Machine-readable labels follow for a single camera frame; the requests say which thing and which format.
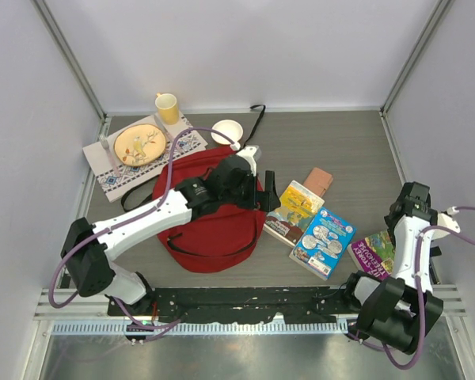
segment white wall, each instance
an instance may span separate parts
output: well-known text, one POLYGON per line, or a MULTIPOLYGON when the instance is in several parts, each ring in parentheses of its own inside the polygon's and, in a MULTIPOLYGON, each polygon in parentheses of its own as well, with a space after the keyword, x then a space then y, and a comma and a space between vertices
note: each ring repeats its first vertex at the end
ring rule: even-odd
MULTIPOLYGON (((389 116, 409 177, 431 186, 434 206, 475 206, 475 0, 454 2, 389 116)), ((459 215, 475 238, 475 215, 459 215)), ((475 329, 475 248, 453 237, 440 246, 437 268, 475 329)))
POLYGON ((32 4, 0 1, 0 379, 18 378, 41 287, 59 260, 97 133, 32 4))
POLYGON ((381 106, 436 0, 47 0, 103 107, 381 106))

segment yellow cup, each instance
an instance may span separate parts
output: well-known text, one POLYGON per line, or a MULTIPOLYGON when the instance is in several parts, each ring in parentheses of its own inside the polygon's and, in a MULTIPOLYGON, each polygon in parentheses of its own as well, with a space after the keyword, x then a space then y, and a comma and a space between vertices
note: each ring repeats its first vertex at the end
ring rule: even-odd
POLYGON ((175 124, 180 119, 180 109, 177 107, 177 99, 171 93, 158 93, 155 99, 162 121, 166 124, 175 124))

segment cable connector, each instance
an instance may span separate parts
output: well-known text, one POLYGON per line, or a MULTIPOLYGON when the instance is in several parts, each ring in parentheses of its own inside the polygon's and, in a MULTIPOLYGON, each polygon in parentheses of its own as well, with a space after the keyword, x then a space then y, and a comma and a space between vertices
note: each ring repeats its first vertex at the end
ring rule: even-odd
POLYGON ((234 152, 237 152, 241 149, 241 144, 238 141, 234 144, 230 144, 230 149, 232 149, 234 152))
POLYGON ((459 210, 456 208, 456 206, 452 206, 452 207, 449 207, 445 210, 446 214, 447 215, 456 215, 459 213, 459 210))

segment yellow book cover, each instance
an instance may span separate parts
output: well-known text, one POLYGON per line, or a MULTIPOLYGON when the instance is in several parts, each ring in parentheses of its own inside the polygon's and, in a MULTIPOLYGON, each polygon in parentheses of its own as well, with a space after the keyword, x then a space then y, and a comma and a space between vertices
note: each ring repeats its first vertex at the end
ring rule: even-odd
POLYGON ((293 180, 279 198, 281 206, 266 215, 264 229, 293 247, 324 205, 324 200, 293 180))

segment blue book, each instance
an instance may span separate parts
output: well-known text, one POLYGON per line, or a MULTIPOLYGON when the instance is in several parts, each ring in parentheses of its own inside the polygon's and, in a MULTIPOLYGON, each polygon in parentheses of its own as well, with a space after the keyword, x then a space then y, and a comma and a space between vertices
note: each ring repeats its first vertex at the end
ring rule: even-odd
POLYGON ((356 230, 352 224, 322 207, 289 257, 322 279, 328 279, 356 230))

